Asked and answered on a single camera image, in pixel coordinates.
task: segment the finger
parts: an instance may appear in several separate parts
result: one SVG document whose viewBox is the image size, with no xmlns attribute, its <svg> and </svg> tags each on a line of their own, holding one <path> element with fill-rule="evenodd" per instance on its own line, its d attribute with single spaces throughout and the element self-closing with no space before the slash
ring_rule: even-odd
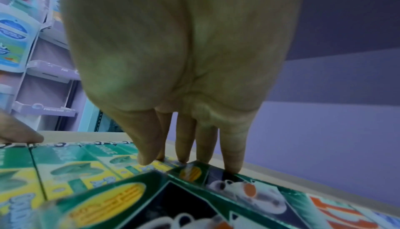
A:
<svg viewBox="0 0 400 229">
<path fill-rule="evenodd" d="M 0 111 L 0 137 L 4 142 L 42 143 L 44 138 L 11 115 Z"/>
<path fill-rule="evenodd" d="M 209 163 L 217 144 L 218 128 L 215 126 L 197 122 L 196 125 L 196 158 Z"/>
<path fill-rule="evenodd" d="M 248 130 L 224 132 L 220 130 L 221 152 L 225 170 L 238 173 L 243 166 Z"/>
<path fill-rule="evenodd" d="M 139 150 L 138 162 L 148 165 L 153 162 L 163 146 L 163 132 L 154 109 L 145 111 L 107 111 L 108 116 L 121 126 Z"/>
<path fill-rule="evenodd" d="M 195 140 L 196 120 L 188 115 L 178 114 L 176 120 L 176 156 L 180 162 L 189 161 L 190 151 Z"/>
<path fill-rule="evenodd" d="M 161 131 L 162 131 L 162 146 L 161 150 L 158 153 L 157 159 L 163 160 L 165 158 L 165 142 L 167 141 L 168 132 L 170 130 L 172 113 L 161 113 L 156 111 L 158 120 L 161 124 Z"/>
</svg>

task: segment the hand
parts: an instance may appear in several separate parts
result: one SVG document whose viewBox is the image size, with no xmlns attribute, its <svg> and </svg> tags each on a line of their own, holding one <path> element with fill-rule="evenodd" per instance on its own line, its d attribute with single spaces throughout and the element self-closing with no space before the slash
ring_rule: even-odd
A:
<svg viewBox="0 0 400 229">
<path fill-rule="evenodd" d="M 43 136 L 0 110 L 0 143 L 41 143 Z"/>
<path fill-rule="evenodd" d="M 250 125 L 273 85 L 301 0 L 60 0 L 89 99 L 138 147 L 163 158 L 172 112 L 176 153 L 209 162 L 220 130 L 238 172 Z"/>
</svg>

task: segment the shelf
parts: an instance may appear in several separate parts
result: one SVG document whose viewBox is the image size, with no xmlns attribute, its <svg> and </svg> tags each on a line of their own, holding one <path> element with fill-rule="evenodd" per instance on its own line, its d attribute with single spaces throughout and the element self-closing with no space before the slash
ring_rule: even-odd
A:
<svg viewBox="0 0 400 229">
<path fill-rule="evenodd" d="M 57 82 L 68 83 L 70 80 L 80 80 L 77 70 L 68 69 L 43 60 L 31 60 L 26 66 L 26 73 Z"/>
<path fill-rule="evenodd" d="M 12 109 L 18 113 L 25 115 L 52 115 L 62 117 L 74 117 L 75 110 L 68 109 L 65 107 L 53 108 L 45 107 L 42 104 L 25 105 L 18 101 L 15 101 L 12 105 Z"/>
</svg>

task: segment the store shelf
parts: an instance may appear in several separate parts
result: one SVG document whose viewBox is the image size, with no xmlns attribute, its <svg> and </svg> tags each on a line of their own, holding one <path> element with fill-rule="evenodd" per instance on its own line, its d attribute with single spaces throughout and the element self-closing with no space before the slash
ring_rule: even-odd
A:
<svg viewBox="0 0 400 229">
<path fill-rule="evenodd" d="M 24 115 L 52 115 L 52 116 L 62 116 L 62 117 L 75 116 L 75 110 L 73 109 L 68 109 L 65 107 L 60 107 L 60 108 L 45 107 L 42 104 L 25 105 L 18 101 L 15 101 L 13 103 L 12 109 Z"/>
<path fill-rule="evenodd" d="M 68 69 L 43 60 L 31 60 L 28 62 L 26 73 L 64 83 L 68 83 L 70 80 L 80 80 L 77 70 Z"/>
</svg>

